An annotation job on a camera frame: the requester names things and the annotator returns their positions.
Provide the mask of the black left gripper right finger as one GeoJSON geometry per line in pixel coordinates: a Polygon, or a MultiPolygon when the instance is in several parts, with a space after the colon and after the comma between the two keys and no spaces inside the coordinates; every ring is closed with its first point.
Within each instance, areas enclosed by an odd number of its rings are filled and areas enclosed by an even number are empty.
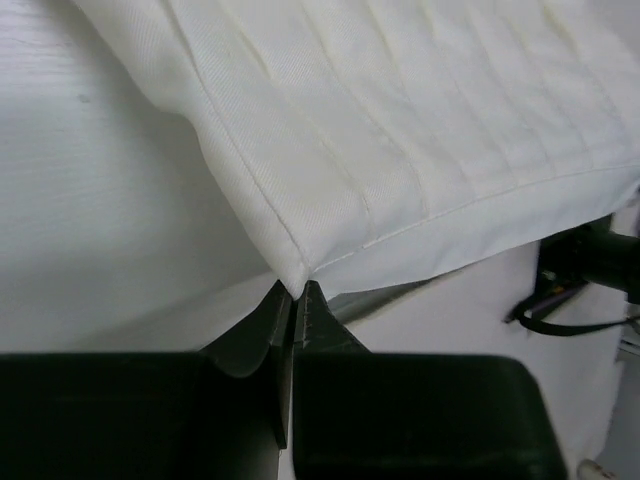
{"type": "Polygon", "coordinates": [[[293,353],[299,479],[565,479],[540,388],[493,355],[374,353],[305,285],[293,353]]]}

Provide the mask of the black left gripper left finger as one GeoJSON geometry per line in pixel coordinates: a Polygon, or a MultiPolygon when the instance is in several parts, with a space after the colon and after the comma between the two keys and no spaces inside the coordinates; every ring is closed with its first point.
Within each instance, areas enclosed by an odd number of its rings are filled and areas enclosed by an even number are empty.
{"type": "Polygon", "coordinates": [[[290,313],[275,284],[195,351],[3,355],[2,477],[276,478],[290,313]]]}

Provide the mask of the white pleated skirt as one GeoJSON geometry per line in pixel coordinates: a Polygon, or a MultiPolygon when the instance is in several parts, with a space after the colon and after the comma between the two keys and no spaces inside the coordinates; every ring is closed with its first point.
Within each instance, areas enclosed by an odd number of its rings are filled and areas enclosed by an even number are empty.
{"type": "Polygon", "coordinates": [[[83,1],[299,297],[429,279],[618,210],[639,53],[585,1],[83,1]]]}

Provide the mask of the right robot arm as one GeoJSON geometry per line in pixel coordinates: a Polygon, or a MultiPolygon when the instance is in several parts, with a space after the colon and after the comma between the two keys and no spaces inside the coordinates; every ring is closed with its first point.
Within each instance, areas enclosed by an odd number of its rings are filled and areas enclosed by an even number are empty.
{"type": "Polygon", "coordinates": [[[639,238],[611,229],[613,216],[544,239],[538,272],[555,280],[593,283],[622,291],[639,304],[639,238]]]}

